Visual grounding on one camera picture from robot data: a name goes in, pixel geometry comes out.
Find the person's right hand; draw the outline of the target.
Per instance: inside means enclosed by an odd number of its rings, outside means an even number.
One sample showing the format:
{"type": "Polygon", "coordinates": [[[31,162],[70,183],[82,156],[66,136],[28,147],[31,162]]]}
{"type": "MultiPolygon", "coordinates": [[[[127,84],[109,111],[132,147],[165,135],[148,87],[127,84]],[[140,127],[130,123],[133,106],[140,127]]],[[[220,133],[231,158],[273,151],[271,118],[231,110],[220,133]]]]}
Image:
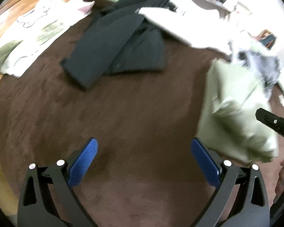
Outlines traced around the person's right hand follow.
{"type": "Polygon", "coordinates": [[[284,191],[284,159],[281,161],[280,165],[282,168],[279,171],[279,177],[275,187],[275,194],[277,196],[281,195],[284,191]]]}

